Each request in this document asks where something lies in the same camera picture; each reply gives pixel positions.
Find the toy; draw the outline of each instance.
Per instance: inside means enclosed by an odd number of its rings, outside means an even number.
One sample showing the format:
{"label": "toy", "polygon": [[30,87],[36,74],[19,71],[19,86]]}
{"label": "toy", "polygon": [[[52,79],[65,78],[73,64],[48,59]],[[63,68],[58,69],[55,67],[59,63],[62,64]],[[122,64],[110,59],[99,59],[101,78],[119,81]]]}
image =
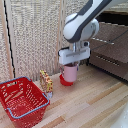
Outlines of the toy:
{"label": "toy", "polygon": [[40,84],[43,91],[47,94],[47,97],[51,98],[53,93],[53,82],[44,70],[40,70]]}

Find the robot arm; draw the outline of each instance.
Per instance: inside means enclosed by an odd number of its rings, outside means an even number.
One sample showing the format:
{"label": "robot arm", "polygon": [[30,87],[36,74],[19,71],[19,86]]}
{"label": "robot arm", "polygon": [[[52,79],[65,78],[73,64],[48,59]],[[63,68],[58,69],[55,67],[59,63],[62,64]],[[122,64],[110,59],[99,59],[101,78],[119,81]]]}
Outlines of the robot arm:
{"label": "robot arm", "polygon": [[94,18],[104,10],[126,1],[128,0],[89,0],[78,13],[66,17],[63,34],[72,47],[59,51],[59,63],[66,65],[89,58],[89,42],[85,44],[85,41],[99,31],[99,23]]}
{"label": "robot arm", "polygon": [[89,0],[78,13],[66,18],[66,24],[63,30],[65,39],[69,43],[78,42],[81,38],[83,28],[96,16],[106,9],[126,1],[127,0]]}

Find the red basket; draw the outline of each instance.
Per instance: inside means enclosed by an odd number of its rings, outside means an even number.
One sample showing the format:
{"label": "red basket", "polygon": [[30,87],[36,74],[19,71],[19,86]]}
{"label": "red basket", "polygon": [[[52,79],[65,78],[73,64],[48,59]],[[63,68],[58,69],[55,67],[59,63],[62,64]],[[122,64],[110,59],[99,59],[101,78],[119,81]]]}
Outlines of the red basket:
{"label": "red basket", "polygon": [[60,83],[62,85],[64,85],[64,86],[71,86],[71,85],[73,85],[73,82],[67,82],[67,81],[65,81],[64,78],[63,78],[63,76],[62,76],[62,74],[60,75]]}
{"label": "red basket", "polygon": [[0,83],[0,101],[16,128],[31,128],[39,123],[50,104],[27,77]]}

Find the wooden floorboard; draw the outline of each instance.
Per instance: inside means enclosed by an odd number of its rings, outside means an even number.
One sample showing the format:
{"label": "wooden floorboard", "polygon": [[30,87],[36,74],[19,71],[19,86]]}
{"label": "wooden floorboard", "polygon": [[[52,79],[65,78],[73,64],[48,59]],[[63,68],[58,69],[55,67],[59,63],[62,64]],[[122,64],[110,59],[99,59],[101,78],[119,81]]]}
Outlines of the wooden floorboard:
{"label": "wooden floorboard", "polygon": [[[82,65],[70,87],[54,83],[51,104],[33,128],[110,128],[128,102],[128,84],[92,66]],[[14,128],[0,106],[0,128]]]}

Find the cabinet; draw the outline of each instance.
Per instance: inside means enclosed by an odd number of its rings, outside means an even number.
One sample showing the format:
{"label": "cabinet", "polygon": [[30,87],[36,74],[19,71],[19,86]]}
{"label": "cabinet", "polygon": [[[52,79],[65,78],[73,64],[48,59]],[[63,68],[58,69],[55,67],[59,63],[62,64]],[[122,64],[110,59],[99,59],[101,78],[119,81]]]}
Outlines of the cabinet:
{"label": "cabinet", "polygon": [[90,40],[90,48],[91,64],[128,80],[128,26],[100,22],[99,33]]}

